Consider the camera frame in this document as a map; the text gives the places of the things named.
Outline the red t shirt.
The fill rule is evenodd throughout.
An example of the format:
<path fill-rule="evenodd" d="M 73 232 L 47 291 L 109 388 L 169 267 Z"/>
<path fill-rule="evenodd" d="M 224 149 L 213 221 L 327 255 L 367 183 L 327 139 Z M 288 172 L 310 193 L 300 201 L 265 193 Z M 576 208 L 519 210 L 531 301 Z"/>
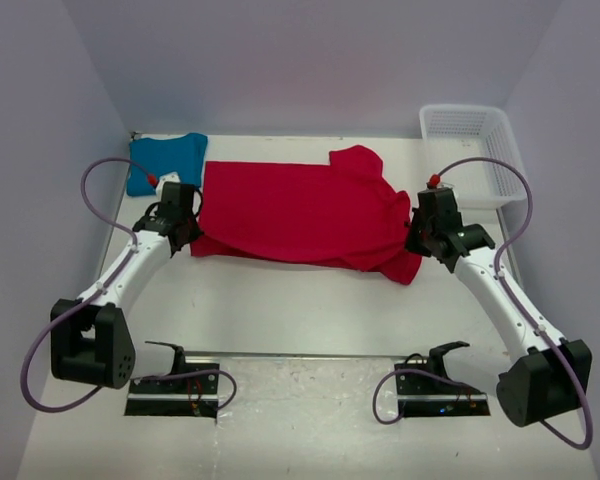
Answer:
<path fill-rule="evenodd" d="M 190 252 L 376 272 L 409 285 L 422 261 L 404 247 L 411 199 L 383 167 L 360 145 L 330 152 L 324 165 L 210 162 L 204 234 Z"/>

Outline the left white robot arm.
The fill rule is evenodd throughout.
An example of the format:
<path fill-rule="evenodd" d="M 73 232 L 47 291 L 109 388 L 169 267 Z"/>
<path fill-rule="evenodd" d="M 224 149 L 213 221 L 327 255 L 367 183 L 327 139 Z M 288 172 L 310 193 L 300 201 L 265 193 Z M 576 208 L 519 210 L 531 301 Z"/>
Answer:
<path fill-rule="evenodd" d="M 197 222 L 202 204 L 199 187 L 165 183 L 105 273 L 76 300 L 56 302 L 51 319 L 63 321 L 51 331 L 55 378 L 114 389 L 126 385 L 136 362 L 126 316 L 153 275 L 203 235 Z"/>

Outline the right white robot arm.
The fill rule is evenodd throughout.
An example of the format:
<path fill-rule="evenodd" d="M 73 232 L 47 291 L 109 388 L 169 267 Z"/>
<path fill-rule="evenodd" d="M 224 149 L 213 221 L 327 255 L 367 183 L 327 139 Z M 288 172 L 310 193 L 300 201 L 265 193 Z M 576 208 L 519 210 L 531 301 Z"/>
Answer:
<path fill-rule="evenodd" d="M 405 247 L 444 265 L 495 326 L 512 362 L 496 385 L 507 418 L 525 427 L 576 409 L 588 414 L 589 347 L 567 340 L 533 305 L 484 227 L 464 224 L 451 189 L 426 189 L 417 202 Z"/>

